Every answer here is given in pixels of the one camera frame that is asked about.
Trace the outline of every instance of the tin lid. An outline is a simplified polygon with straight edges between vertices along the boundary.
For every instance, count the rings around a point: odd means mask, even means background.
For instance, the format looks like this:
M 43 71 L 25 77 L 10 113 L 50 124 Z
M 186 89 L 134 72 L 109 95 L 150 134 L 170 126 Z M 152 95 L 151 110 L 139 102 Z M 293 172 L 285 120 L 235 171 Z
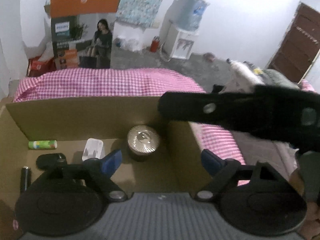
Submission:
M 154 152 L 160 144 L 157 132 L 146 125 L 133 127 L 128 133 L 128 145 L 138 155 L 149 155 Z

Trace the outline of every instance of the cardboard box flap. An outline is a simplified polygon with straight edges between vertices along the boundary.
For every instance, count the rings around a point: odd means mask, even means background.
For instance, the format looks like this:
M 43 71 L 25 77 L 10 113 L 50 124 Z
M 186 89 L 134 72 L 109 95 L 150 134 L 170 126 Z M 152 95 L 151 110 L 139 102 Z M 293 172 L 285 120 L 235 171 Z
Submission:
M 28 140 L 5 106 L 0 109 L 0 199 L 10 208 L 20 195 L 20 170 L 27 159 Z
M 126 138 L 139 124 L 165 132 L 167 121 L 157 111 L 158 97 L 59 98 L 7 104 L 26 137 L 74 141 Z
M 195 131 L 195 125 L 188 122 L 168 124 L 168 149 L 179 189 L 182 192 L 189 192 L 192 196 L 212 180 L 202 166 L 200 157 L 202 147 Z

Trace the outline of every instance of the philips logo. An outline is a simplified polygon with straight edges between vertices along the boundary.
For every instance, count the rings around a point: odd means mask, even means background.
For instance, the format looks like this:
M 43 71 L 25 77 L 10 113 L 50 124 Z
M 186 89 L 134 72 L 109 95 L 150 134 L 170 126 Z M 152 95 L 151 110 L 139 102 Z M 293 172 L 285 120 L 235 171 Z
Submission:
M 56 33 L 66 32 L 70 28 L 70 22 L 56 23 Z

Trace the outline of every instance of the red thermos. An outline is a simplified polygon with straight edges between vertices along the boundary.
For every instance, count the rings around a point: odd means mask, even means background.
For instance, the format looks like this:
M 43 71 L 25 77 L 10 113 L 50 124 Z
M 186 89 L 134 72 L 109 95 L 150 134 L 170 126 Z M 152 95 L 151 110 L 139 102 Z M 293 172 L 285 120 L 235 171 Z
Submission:
M 159 43 L 160 43 L 160 37 L 159 36 L 154 37 L 153 41 L 151 43 L 151 46 L 150 46 L 150 51 L 151 52 L 157 52 Z

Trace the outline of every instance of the white cabinet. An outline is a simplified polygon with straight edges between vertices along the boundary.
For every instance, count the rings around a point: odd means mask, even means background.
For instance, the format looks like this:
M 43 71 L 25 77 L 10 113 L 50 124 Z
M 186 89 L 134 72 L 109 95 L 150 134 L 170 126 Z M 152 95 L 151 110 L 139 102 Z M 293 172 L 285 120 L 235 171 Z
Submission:
M 172 24 L 163 49 L 170 58 L 189 59 L 198 36 L 197 31 L 188 32 Z

